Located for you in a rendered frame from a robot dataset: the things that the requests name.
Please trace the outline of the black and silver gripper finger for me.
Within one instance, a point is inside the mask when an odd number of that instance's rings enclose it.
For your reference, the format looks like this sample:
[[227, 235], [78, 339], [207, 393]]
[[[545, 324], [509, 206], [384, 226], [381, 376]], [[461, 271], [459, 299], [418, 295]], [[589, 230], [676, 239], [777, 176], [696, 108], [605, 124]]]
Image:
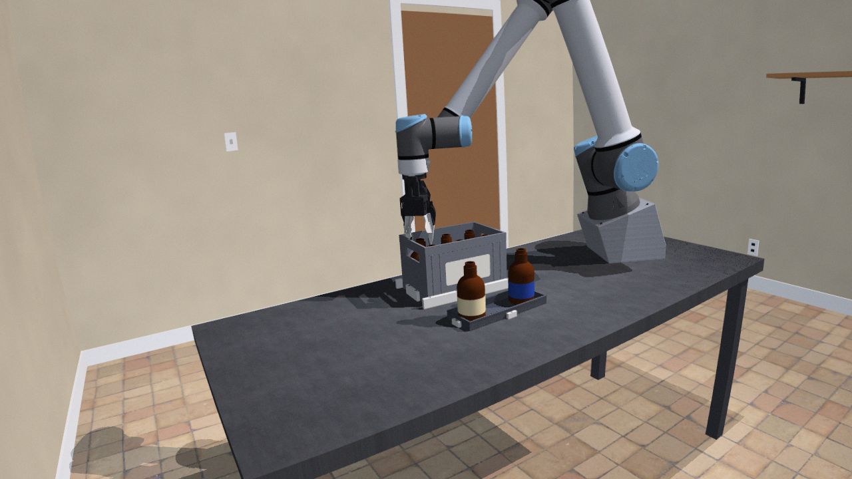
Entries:
[[434, 207], [433, 201], [430, 201], [429, 202], [429, 208], [427, 209], [427, 214], [423, 216], [423, 220], [425, 222], [424, 228], [425, 228], [426, 233], [429, 234], [429, 237], [428, 237], [429, 245], [432, 244], [432, 241], [434, 239], [435, 216], [436, 216], [435, 207]]
[[[402, 218], [405, 236], [407, 236], [407, 238], [409, 239], [413, 239], [413, 237], [411, 237], [411, 230], [413, 230], [413, 228], [411, 227], [411, 222], [413, 222], [414, 216], [404, 216], [403, 214]], [[405, 228], [405, 226], [407, 227]]]

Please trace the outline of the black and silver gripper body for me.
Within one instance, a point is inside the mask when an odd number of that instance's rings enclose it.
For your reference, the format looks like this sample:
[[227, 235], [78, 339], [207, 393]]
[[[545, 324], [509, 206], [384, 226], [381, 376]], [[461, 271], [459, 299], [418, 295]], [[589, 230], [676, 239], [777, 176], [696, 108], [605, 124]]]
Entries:
[[[405, 183], [405, 194], [407, 194], [407, 197], [405, 197], [405, 195], [401, 197], [401, 216], [403, 214], [404, 216], [424, 216], [427, 214], [430, 196], [428, 195], [428, 193], [423, 193], [421, 188], [421, 179], [424, 179], [426, 177], [426, 173], [424, 173], [424, 175], [416, 176], [402, 175], [402, 178]], [[403, 207], [404, 210], [402, 210]]]

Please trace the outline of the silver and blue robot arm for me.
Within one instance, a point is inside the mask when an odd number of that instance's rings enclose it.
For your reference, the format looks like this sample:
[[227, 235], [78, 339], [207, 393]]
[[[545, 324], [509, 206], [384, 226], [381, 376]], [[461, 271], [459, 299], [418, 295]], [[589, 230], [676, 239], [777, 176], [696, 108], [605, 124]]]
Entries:
[[588, 193], [588, 217], [608, 220], [639, 206], [641, 202], [635, 192], [654, 181], [658, 157], [650, 146], [643, 144], [641, 131], [631, 126], [590, 0], [517, 0], [517, 8], [439, 118], [420, 114], [396, 120], [399, 174], [416, 176], [429, 172], [429, 149], [471, 145], [473, 113], [535, 25], [544, 21], [552, 10], [597, 133], [573, 148]]

